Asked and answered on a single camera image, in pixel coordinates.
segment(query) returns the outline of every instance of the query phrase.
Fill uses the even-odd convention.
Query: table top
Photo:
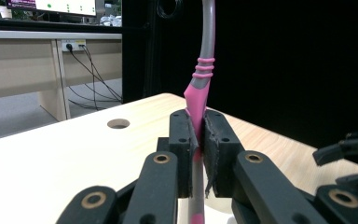
[[[82,189],[125,187],[138,178],[145,157],[156,151],[158,137],[168,137],[169,115],[185,107],[183,98],[163,93],[1,138],[0,223],[55,223]],[[334,184],[339,176],[358,173],[358,165],[350,161],[317,167],[311,155],[315,148],[225,116],[245,149],[269,156],[308,193]],[[122,125],[124,119],[130,123],[127,128],[107,124],[115,120]],[[205,203],[206,223],[208,214],[221,215],[225,223],[232,218],[228,199]]]

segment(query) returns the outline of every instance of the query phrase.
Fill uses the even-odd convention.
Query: power outlet
[[[84,50],[81,46],[86,46],[85,39],[64,39],[62,42],[62,51],[69,51],[67,45],[72,46],[72,51],[81,51]]]

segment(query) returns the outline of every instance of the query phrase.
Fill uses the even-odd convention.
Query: gray floor
[[[108,80],[105,81],[105,83],[121,96],[121,78]],[[73,103],[69,103],[72,118],[97,111],[93,101],[93,84],[89,83],[87,85],[91,90],[86,85],[72,86],[71,88],[75,92],[67,88],[69,100],[92,107],[83,108]],[[95,83],[95,90],[101,94],[95,94],[98,107],[109,108],[121,105],[121,102],[116,100],[111,91],[108,90],[103,83]],[[36,92],[0,98],[0,138],[56,122],[58,121],[39,105]]]

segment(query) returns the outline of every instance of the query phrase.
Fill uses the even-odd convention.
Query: computer screen
[[[8,8],[95,17],[95,0],[6,0]]]

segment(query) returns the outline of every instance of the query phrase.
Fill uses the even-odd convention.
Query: black plug
[[[71,44],[66,44],[66,48],[72,53],[73,47]]]

